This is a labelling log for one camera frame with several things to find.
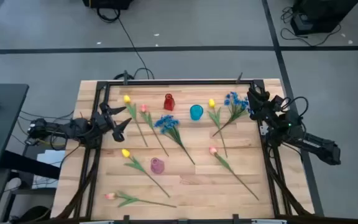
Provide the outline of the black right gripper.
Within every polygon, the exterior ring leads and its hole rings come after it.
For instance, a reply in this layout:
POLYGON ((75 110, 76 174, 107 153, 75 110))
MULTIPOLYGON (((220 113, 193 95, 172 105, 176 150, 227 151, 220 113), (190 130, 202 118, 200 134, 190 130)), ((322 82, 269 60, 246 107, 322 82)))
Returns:
POLYGON ((253 121, 257 120, 274 120, 278 118, 277 112, 279 111, 279 96, 276 95, 269 101, 270 93, 264 91, 259 93, 257 90, 249 88, 247 97, 249 101, 257 101, 257 108, 248 107, 249 117, 253 121))

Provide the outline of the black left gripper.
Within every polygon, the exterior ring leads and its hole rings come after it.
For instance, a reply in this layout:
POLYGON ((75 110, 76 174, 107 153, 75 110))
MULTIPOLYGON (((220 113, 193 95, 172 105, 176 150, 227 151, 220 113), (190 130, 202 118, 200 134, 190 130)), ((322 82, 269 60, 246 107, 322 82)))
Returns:
POLYGON ((105 134, 108 131, 112 131, 112 136, 115 141, 123 142, 124 139, 124 130, 126 126, 132 120, 131 118, 126 119, 120 124, 117 124, 112 119, 112 115, 119 114, 123 110, 126 109, 125 106, 118 108, 111 108, 107 103, 101 103, 99 105, 101 109, 101 114, 99 112, 95 112, 92 114, 93 121, 93 134, 105 134))

